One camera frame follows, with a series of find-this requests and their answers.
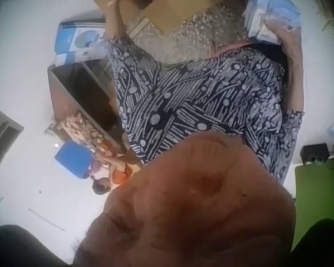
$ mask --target black object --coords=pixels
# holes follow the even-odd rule
[[[301,150],[303,165],[311,163],[325,163],[329,159],[329,150],[326,143],[304,146]]]
[[[0,227],[0,267],[69,266],[17,225]]]
[[[334,266],[334,221],[325,219],[311,227],[286,266]]]

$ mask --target green table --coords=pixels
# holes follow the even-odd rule
[[[334,159],[296,170],[297,222],[293,248],[315,223],[334,220]]]

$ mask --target patterned dress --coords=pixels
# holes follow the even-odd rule
[[[252,48],[164,64],[128,36],[106,40],[117,105],[131,148],[144,164],[198,131],[242,135],[283,182],[303,113],[281,108],[284,69]]]

